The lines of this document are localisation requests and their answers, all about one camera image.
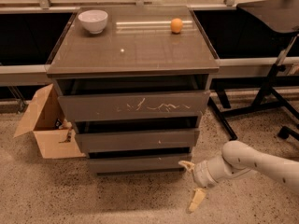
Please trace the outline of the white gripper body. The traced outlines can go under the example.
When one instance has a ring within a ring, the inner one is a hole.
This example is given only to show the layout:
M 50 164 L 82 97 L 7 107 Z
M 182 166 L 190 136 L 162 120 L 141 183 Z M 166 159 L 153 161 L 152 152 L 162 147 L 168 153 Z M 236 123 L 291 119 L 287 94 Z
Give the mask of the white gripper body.
M 194 166 L 192 172 L 193 180 L 198 187 L 203 189 L 212 189 L 217 182 L 212 177 L 207 168 L 207 161 L 201 161 Z

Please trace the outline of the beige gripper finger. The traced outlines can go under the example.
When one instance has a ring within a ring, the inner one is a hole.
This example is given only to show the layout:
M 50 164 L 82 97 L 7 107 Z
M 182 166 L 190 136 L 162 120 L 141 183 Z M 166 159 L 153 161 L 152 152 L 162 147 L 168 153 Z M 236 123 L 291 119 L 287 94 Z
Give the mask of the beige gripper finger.
M 179 161 L 178 164 L 191 173 L 194 170 L 195 164 L 190 161 Z
M 199 207 L 201 202 L 205 199 L 205 197 L 206 197 L 206 191 L 204 189 L 201 188 L 194 189 L 192 199 L 187 208 L 188 212 L 189 213 L 194 212 Z

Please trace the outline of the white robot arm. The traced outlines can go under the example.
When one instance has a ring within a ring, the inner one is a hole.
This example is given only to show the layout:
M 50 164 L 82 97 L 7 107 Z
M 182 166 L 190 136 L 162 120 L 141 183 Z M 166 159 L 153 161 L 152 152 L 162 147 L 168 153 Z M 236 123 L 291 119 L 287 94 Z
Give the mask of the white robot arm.
M 206 191 L 222 180 L 245 178 L 260 173 L 299 193 L 299 162 L 262 153 L 234 140 L 225 143 L 221 154 L 198 163 L 179 161 L 192 174 L 197 187 L 188 207 L 192 213 L 206 197 Z

